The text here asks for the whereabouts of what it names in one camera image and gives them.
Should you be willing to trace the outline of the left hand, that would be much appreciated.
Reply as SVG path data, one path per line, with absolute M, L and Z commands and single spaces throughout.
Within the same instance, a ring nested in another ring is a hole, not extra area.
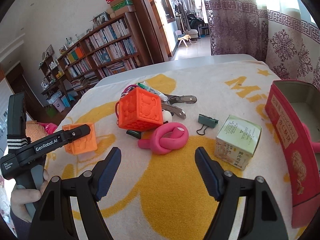
M 23 220 L 24 222 L 31 223 L 32 217 L 29 215 L 25 205 L 37 202 L 41 199 L 47 185 L 49 174 L 46 169 L 43 170 L 43 183 L 39 190 L 35 189 L 16 189 L 11 193 L 11 210 L 13 214 Z

